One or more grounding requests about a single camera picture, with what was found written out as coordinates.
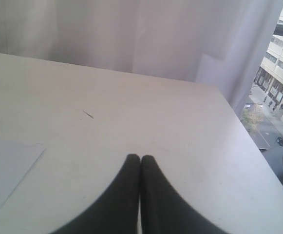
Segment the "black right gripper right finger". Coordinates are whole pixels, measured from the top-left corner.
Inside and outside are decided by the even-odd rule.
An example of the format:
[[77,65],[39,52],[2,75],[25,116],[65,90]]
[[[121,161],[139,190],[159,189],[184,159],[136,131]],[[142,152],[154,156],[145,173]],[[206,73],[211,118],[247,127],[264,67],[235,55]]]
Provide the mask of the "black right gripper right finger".
[[166,179],[153,156],[143,156],[140,205],[144,234],[224,234],[193,209]]

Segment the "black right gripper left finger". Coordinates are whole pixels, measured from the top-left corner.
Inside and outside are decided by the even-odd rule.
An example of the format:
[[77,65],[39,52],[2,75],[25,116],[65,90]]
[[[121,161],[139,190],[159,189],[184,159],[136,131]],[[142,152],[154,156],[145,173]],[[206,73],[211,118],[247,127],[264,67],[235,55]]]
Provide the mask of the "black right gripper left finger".
[[140,157],[127,155],[104,193],[55,234],[136,234],[139,209]]

